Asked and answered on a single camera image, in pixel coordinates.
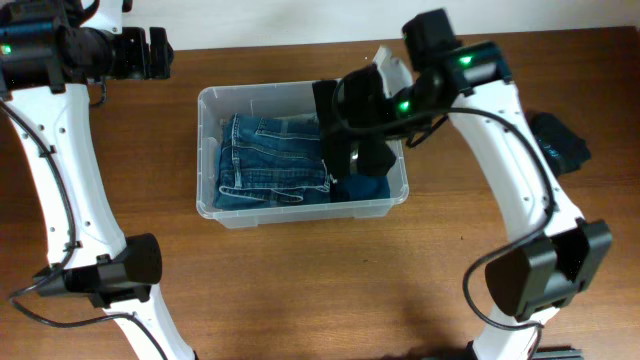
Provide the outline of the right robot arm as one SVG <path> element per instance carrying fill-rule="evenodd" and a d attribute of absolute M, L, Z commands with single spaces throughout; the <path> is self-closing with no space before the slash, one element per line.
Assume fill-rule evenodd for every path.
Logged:
<path fill-rule="evenodd" d="M 613 237 L 588 221 L 559 185 L 521 107 L 512 72 L 492 42 L 464 46 L 447 13 L 402 29 L 418 79 L 393 92 L 395 125 L 445 115 L 472 150 L 497 201 L 508 242 L 474 263 L 494 306 L 457 359 L 580 359 L 540 346 L 545 324 L 591 284 Z"/>

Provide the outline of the black garment with tape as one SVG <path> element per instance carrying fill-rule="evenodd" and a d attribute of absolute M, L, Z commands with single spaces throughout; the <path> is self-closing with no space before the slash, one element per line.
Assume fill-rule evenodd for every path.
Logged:
<path fill-rule="evenodd" d="M 396 163 L 385 136 L 374 132 L 389 119 L 378 69 L 368 65 L 340 80 L 312 83 L 321 153 L 330 176 L 383 177 Z"/>
<path fill-rule="evenodd" d="M 586 141 L 555 115 L 533 113 L 528 123 L 555 177 L 576 172 L 592 158 Z"/>

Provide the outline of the light blue jeans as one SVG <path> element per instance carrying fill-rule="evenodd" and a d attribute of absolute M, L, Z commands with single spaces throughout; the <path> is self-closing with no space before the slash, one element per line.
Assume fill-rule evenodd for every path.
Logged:
<path fill-rule="evenodd" d="M 230 127 L 235 120 L 243 120 L 248 119 L 249 121 L 262 120 L 261 116 L 252 116 L 248 114 L 235 113 L 231 115 L 227 120 L 222 122 L 223 128 L 227 129 Z M 266 117 L 266 120 L 276 121 L 276 122 L 298 122 L 310 126 L 318 126 L 319 118 L 316 113 L 303 113 L 297 115 L 290 116 L 280 116 L 280 117 Z"/>

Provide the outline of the blue garment with tape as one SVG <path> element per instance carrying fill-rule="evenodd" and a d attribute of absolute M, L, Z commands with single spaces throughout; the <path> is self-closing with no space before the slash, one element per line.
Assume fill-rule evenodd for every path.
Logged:
<path fill-rule="evenodd" d="M 385 176 L 351 175 L 331 186 L 332 202 L 354 202 L 387 199 L 390 187 Z"/>

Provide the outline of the dark blue jeans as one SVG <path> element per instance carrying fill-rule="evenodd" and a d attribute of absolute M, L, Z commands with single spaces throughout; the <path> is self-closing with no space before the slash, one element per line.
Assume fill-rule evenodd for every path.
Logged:
<path fill-rule="evenodd" d="M 214 206 L 249 210 L 324 204 L 330 176 L 318 126 L 235 120 L 223 130 L 216 156 Z"/>

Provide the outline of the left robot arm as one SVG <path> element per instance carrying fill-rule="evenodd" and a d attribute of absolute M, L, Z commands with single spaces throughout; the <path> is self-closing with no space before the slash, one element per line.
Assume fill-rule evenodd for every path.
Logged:
<path fill-rule="evenodd" d="M 1 8 L 1 109 L 24 149 L 47 231 L 30 291 L 78 296 L 123 331 L 141 359 L 192 359 L 162 297 L 154 235 L 125 235 L 90 132 L 91 85 L 170 75 L 161 27 L 127 27 L 116 1 L 12 1 Z"/>

